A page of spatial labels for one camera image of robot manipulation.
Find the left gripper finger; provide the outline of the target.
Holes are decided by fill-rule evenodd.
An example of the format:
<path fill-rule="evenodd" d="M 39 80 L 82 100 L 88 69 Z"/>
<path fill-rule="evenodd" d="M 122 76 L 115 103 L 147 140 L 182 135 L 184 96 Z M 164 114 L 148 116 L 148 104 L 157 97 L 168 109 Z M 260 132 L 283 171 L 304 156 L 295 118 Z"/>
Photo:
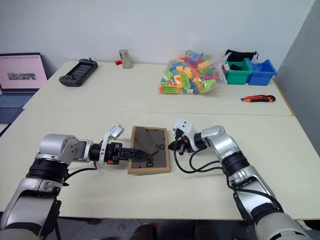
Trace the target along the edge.
<path fill-rule="evenodd" d="M 145 154 L 146 152 L 141 149 L 122 148 L 121 150 L 122 156 L 144 156 Z"/>
<path fill-rule="evenodd" d="M 133 161 L 147 161 L 147 160 L 151 160 L 152 156 L 149 154 L 142 154 L 142 155 L 128 155 L 128 156 L 122 156 L 121 159 L 123 161 L 129 161 L 129 160 L 133 160 Z"/>

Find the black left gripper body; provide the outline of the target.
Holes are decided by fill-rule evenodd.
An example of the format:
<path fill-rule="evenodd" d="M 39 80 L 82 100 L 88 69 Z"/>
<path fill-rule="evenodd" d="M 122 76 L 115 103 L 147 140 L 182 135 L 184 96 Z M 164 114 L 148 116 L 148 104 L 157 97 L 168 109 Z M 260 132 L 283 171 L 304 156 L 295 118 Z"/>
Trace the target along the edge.
<path fill-rule="evenodd" d="M 111 142 L 106 145 L 104 153 L 104 163 L 108 165 L 119 165 L 119 155 L 123 144 L 119 142 Z"/>

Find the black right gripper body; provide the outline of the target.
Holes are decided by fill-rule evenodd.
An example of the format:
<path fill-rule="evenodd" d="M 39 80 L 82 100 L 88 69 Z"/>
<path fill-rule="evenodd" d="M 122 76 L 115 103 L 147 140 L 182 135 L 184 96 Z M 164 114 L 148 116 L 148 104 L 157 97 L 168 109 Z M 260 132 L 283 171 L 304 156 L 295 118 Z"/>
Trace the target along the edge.
<path fill-rule="evenodd" d="M 193 149 L 191 147 L 190 140 L 184 135 L 183 131 L 180 129 L 175 130 L 175 141 L 180 141 L 180 147 L 185 146 L 187 153 L 192 153 Z"/>

